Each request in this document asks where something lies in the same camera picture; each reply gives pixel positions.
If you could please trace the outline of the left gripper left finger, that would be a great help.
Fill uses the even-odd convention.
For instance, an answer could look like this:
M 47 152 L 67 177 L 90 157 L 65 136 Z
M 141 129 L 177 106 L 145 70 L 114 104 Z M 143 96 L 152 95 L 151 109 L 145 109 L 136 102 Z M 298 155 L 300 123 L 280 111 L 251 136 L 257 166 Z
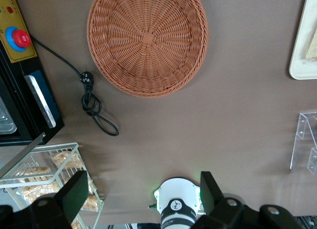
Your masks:
M 70 229 L 88 194 L 88 174 L 78 171 L 55 195 L 43 195 L 23 210 L 13 212 L 10 205 L 1 205 L 0 227 Z

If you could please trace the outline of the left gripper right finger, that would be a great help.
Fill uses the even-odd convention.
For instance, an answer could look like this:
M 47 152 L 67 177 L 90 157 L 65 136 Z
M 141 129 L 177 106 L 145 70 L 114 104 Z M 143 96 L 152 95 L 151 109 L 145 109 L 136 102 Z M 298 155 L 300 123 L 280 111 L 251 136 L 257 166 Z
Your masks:
M 193 229 L 301 229 L 285 208 L 262 205 L 258 211 L 233 197 L 225 197 L 211 172 L 201 172 L 201 201 L 205 215 Z

